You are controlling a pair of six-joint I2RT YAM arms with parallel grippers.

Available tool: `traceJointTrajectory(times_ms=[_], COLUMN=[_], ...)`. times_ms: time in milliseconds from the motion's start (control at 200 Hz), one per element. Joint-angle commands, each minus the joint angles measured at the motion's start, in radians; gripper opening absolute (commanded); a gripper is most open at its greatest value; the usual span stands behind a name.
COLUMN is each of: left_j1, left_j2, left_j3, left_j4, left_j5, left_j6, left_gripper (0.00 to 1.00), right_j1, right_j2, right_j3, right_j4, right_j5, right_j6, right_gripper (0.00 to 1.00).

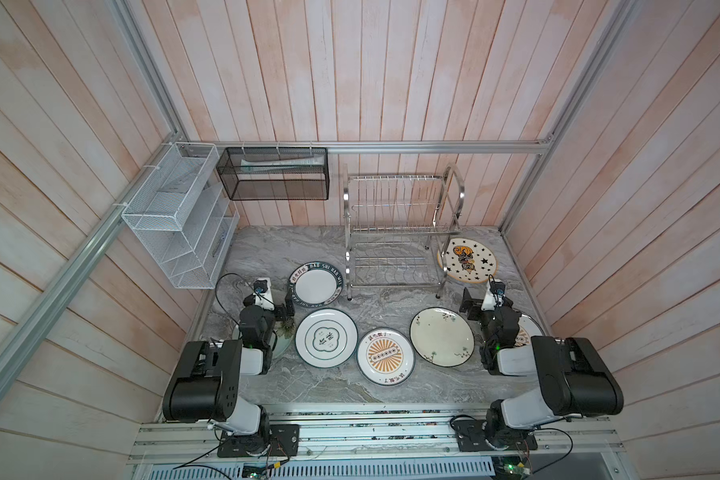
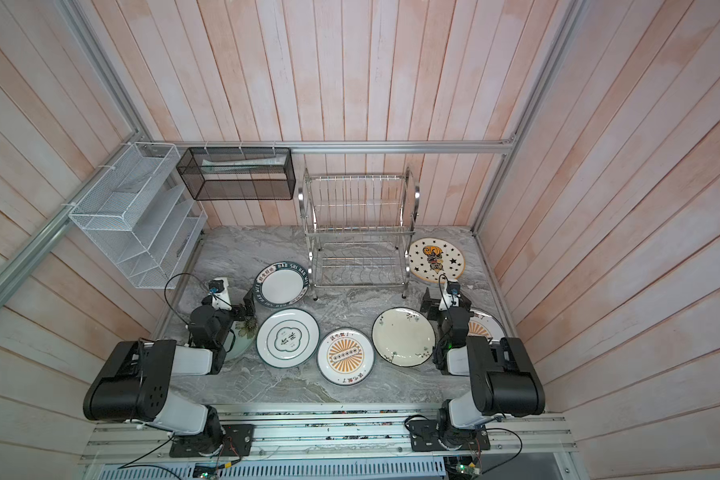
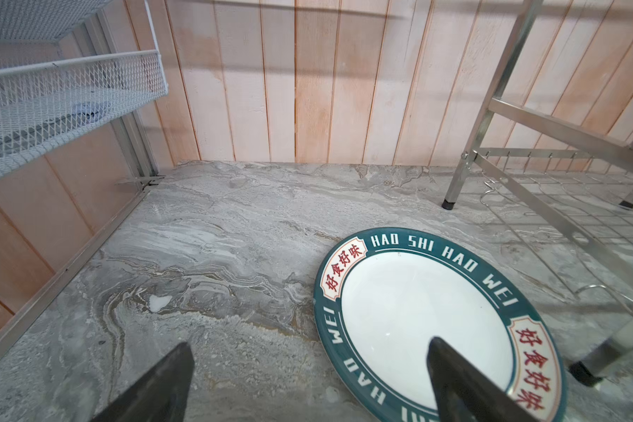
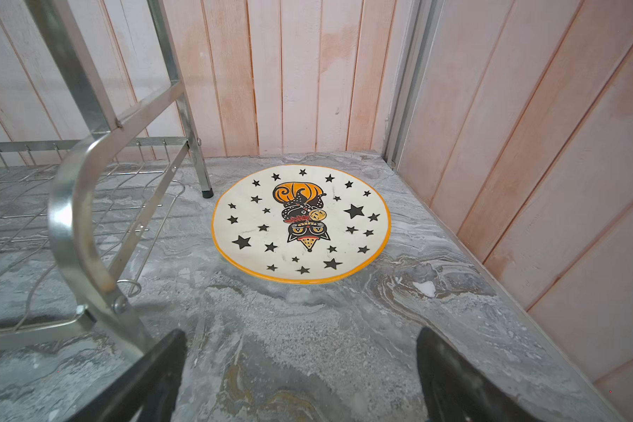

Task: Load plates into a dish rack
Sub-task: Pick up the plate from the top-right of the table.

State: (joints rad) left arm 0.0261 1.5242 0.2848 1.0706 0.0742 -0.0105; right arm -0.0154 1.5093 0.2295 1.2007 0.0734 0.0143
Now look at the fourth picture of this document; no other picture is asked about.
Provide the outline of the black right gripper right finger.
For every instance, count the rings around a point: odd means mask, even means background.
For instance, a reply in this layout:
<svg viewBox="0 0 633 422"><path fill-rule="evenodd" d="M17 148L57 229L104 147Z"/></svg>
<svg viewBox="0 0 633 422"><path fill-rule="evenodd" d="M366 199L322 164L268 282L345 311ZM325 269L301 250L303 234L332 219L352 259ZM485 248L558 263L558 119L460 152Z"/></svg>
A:
<svg viewBox="0 0 633 422"><path fill-rule="evenodd" d="M536 421L439 332L420 330L418 377L429 421Z"/></svg>

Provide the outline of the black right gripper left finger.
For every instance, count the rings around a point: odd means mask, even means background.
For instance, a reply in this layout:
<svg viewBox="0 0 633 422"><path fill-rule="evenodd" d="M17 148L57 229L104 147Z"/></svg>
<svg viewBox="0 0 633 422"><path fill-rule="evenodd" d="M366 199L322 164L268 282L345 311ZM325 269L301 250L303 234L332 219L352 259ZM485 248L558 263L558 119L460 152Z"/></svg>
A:
<svg viewBox="0 0 633 422"><path fill-rule="evenodd" d="M173 330L70 421L170 421L186 363L186 334Z"/></svg>

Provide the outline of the cat and stars orange-rim plate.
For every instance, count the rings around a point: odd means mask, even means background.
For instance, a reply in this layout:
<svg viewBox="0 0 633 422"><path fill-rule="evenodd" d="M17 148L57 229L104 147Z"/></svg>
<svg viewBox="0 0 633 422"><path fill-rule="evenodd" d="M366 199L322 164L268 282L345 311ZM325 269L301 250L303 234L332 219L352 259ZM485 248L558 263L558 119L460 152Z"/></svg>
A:
<svg viewBox="0 0 633 422"><path fill-rule="evenodd" d="M219 253L263 280L314 285L340 281L376 260L392 219L383 197L347 172L281 165L237 181L216 203Z"/></svg>

